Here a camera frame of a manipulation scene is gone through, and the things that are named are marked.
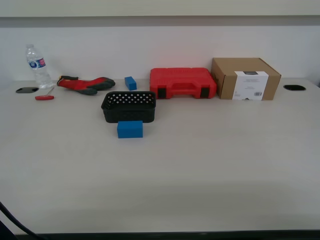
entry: red plastic case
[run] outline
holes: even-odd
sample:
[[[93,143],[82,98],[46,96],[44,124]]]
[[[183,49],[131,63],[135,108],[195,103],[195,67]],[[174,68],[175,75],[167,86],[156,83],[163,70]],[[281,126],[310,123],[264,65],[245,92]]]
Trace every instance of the red plastic case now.
[[[155,92],[157,99],[170,99],[173,95],[211,99],[217,84],[204,67],[154,68],[150,72],[150,91]]]

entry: box label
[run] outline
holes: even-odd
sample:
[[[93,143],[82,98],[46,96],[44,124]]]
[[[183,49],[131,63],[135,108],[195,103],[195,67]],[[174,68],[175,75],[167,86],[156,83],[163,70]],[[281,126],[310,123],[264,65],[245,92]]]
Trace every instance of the box label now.
[[[264,71],[235,71],[233,100],[262,100],[269,75]]]

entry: black mesh basket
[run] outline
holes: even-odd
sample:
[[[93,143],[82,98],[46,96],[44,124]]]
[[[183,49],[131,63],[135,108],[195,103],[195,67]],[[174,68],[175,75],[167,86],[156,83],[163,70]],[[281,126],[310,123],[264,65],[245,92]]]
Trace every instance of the black mesh basket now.
[[[108,123],[155,120],[156,94],[153,91],[111,91],[101,105]]]

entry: blue cube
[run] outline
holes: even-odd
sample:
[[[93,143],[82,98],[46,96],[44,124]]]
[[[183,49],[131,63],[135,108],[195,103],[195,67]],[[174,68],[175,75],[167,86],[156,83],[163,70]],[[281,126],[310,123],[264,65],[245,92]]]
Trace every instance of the blue cube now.
[[[144,137],[142,121],[119,121],[116,130],[118,132],[119,139]]]
[[[132,90],[137,90],[137,83],[134,80],[134,78],[132,76],[127,76],[124,78],[124,82],[126,87],[132,91]]]

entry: glove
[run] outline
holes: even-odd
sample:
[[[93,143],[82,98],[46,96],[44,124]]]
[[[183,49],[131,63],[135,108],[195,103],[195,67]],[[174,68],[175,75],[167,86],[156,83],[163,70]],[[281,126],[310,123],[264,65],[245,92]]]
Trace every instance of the glove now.
[[[107,90],[116,85],[115,81],[107,77],[98,77],[94,80],[86,81],[72,76],[61,76],[56,84],[59,87],[72,89],[85,95],[95,95],[98,91]]]

